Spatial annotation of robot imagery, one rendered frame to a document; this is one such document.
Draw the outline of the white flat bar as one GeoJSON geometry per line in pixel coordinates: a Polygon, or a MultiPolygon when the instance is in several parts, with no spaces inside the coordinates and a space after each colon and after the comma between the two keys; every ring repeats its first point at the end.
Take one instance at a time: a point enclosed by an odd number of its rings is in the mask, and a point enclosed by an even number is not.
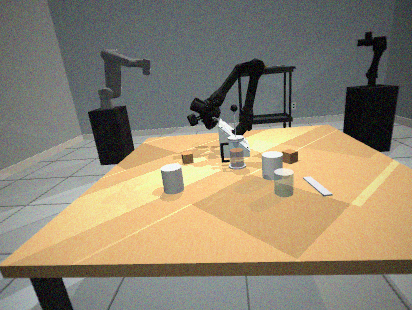
{"type": "Polygon", "coordinates": [[[315,179],[311,176],[303,177],[303,179],[309,183],[314,189],[316,189],[321,195],[325,196],[333,196],[333,194],[328,191],[325,187],[323,187],[320,183],[318,183],[315,179]]]}

